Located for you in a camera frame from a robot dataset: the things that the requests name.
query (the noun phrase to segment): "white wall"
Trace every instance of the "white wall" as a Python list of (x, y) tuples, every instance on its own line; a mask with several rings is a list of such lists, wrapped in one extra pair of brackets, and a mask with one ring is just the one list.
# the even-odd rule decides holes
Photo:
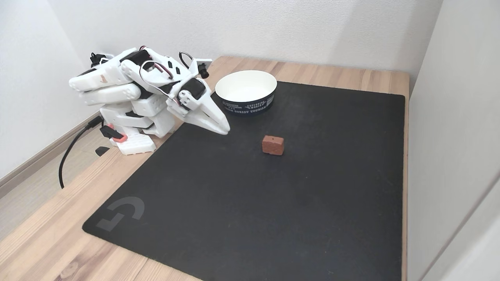
[(68, 86), (86, 67), (46, 0), (0, 0), (0, 178), (98, 110)]
[(49, 0), (82, 60), (147, 45), (402, 70), (417, 77), (442, 0)]
[(409, 104), (409, 281), (427, 272), (500, 171), (499, 31), (498, 0), (442, 4)]
[(454, 237), (424, 281), (500, 280), (500, 181)]

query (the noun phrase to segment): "wooden table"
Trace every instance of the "wooden table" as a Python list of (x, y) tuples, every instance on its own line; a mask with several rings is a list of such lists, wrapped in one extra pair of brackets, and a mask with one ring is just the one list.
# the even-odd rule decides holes
[[(223, 76), (262, 70), (277, 80), (390, 93), (406, 97), (404, 125), (402, 280), (407, 261), (407, 166), (409, 76), (327, 65), (222, 56), (210, 66), (212, 89)], [(155, 139), (161, 145), (166, 139)], [(0, 242), (0, 280), (198, 280), (82, 230), (90, 215), (151, 153), (125, 156), (114, 147)]]

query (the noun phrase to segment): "small brick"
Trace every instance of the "small brick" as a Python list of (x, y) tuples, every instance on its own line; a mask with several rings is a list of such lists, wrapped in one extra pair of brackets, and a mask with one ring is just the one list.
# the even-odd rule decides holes
[(283, 155), (285, 140), (279, 136), (266, 135), (262, 140), (262, 152), (272, 155)]

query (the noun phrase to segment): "black cable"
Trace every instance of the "black cable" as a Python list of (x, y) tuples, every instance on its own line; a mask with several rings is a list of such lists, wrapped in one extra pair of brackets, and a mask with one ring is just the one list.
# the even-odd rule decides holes
[(182, 64), (183, 64), (183, 65), (184, 65), (187, 69), (189, 69), (188, 64), (187, 64), (187, 63), (184, 61), (184, 59), (183, 59), (183, 55), (188, 56), (188, 57), (191, 59), (191, 61), (193, 60), (193, 57), (192, 57), (190, 54), (188, 54), (187, 52), (183, 52), (183, 51), (180, 51), (180, 52), (179, 52), (179, 59), (180, 59), (180, 62), (181, 62), (181, 63), (182, 63)]
[(88, 130), (94, 128), (97, 125), (103, 125), (104, 124), (104, 119), (101, 116), (97, 116), (94, 119), (92, 119), (90, 122), (85, 125), (85, 128), (83, 128), (71, 141), (69, 146), (66, 149), (66, 152), (62, 156), (61, 163), (59, 164), (59, 185), (61, 186), (61, 189), (64, 188), (64, 183), (63, 183), (63, 165), (64, 161), (66, 160), (66, 157), (68, 157), (68, 154), (70, 154), (71, 149), (73, 146), (77, 143), (78, 139)]

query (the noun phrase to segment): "floor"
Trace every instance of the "floor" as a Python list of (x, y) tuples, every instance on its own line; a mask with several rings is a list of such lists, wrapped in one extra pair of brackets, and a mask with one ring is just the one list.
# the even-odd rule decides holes
[[(69, 184), (99, 158), (95, 153), (96, 148), (110, 146), (110, 141), (103, 137), (98, 127), (82, 137), (64, 162), (64, 184)], [(58, 169), (63, 154), (0, 198), (0, 241), (61, 189)]]

